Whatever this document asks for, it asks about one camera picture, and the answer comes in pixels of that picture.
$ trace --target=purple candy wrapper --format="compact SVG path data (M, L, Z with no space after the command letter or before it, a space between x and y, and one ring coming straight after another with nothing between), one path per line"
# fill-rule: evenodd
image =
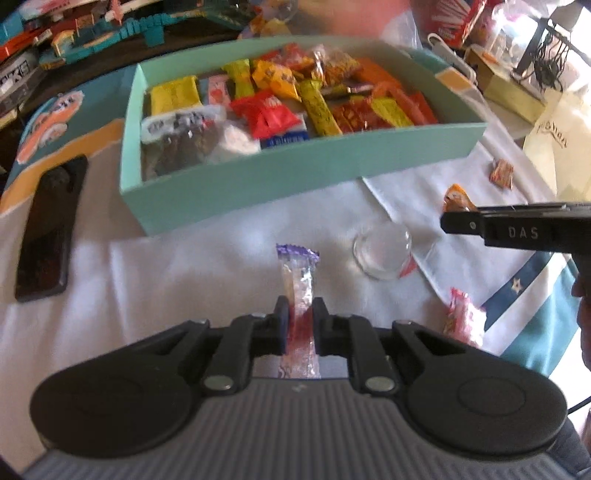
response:
M277 245L285 295L290 303L290 324L285 355L279 364L281 378L320 378L314 348L312 299L318 252L297 245Z

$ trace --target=clear glass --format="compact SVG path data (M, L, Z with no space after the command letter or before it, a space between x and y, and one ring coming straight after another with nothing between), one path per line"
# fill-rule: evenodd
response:
M407 228L389 221L360 232L353 242L353 256L370 277L393 280L410 260L411 246Z

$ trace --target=cardboard box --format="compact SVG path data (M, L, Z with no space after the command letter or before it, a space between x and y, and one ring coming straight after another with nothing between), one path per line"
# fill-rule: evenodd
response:
M211 72L237 59L256 58L289 42L335 46L367 56L406 86L423 92L442 125L385 129L267 148L218 165L202 165L142 181L140 122L147 90L179 77ZM268 37L179 51L137 65L129 96L121 155L120 190L149 235L231 210L319 189L360 176L467 156L486 124L428 70L379 40L343 37Z
M470 49L466 63L476 70L478 88L485 98L515 112L532 125L545 110L545 103L533 97L510 73Z

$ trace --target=person's hand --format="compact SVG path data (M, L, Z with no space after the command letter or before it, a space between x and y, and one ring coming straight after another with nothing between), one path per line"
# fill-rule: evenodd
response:
M583 279L580 276L574 282L571 293L573 297L581 298L579 312L577 313L577 324L581 327L583 363L591 370L591 298L587 298L585 295Z

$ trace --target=metal screw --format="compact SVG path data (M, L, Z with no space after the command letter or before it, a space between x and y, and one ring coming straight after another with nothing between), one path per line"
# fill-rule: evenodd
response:
M365 382L365 387L368 390L376 393L386 393L394 390L396 383L388 377L370 377Z
M225 375L212 375L211 377L207 377L203 382L209 390L223 392L226 390L230 390L234 385L234 381Z

